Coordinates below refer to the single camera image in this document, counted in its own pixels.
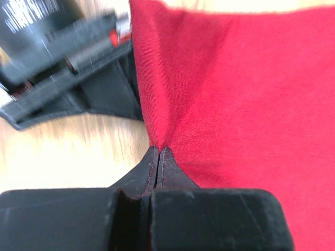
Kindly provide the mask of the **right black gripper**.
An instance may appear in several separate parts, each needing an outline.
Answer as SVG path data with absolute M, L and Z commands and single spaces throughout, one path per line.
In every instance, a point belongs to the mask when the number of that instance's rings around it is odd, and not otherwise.
M 92 113 L 143 121 L 128 13 L 1 1 L 1 117 L 16 130 Z

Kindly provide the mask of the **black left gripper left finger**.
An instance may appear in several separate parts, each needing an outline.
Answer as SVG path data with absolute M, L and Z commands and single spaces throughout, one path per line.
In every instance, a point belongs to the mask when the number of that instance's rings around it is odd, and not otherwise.
M 1 250 L 146 250 L 159 151 L 107 188 L 1 194 Z

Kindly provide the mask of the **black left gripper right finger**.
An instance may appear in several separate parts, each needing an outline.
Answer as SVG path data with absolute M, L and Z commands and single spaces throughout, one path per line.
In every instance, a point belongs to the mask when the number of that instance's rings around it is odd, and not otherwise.
M 294 250 L 282 206 L 261 189 L 203 189 L 177 165 L 171 149 L 159 157 L 150 198 L 151 250 Z

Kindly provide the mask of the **dark red t shirt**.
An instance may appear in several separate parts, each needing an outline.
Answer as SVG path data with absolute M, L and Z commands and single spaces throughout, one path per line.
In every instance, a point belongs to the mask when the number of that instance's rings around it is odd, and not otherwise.
M 130 8 L 150 142 L 202 187 L 275 194 L 297 250 L 334 250 L 334 7 Z

